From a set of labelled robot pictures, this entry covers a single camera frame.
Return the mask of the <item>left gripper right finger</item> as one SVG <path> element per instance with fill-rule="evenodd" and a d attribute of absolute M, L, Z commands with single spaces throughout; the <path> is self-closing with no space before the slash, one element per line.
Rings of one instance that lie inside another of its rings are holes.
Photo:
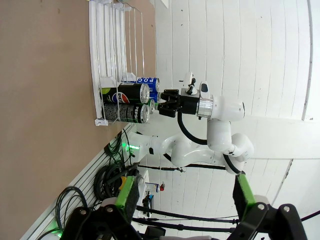
<path fill-rule="evenodd" d="M 257 201 L 245 174 L 235 176 L 232 197 L 239 217 L 233 240 L 253 240 L 258 233 L 268 234 L 271 240 L 307 239 L 296 207 L 286 203 L 274 208 Z"/>

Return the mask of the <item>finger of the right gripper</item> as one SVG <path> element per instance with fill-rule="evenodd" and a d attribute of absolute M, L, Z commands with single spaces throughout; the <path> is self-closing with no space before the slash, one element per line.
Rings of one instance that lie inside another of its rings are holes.
<path fill-rule="evenodd" d="M 181 104 L 177 101 L 166 101 L 157 105 L 157 110 L 160 115 L 175 118 L 176 113 L 180 110 Z"/>
<path fill-rule="evenodd" d="M 165 89 L 160 95 L 160 99 L 164 101 L 178 101 L 180 97 L 178 89 Z"/>

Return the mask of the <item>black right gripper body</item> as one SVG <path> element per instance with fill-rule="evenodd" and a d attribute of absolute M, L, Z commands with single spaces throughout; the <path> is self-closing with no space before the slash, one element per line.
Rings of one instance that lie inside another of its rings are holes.
<path fill-rule="evenodd" d="M 198 110 L 199 93 L 194 87 L 177 90 L 177 113 L 195 115 Z"/>

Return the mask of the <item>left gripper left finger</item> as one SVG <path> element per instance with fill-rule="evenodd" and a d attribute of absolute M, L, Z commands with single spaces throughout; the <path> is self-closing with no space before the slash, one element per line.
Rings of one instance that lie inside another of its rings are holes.
<path fill-rule="evenodd" d="M 62 240 L 139 240 L 131 225 L 139 200 L 138 181 L 128 176 L 118 197 L 106 198 L 100 207 L 74 209 L 62 232 Z"/>

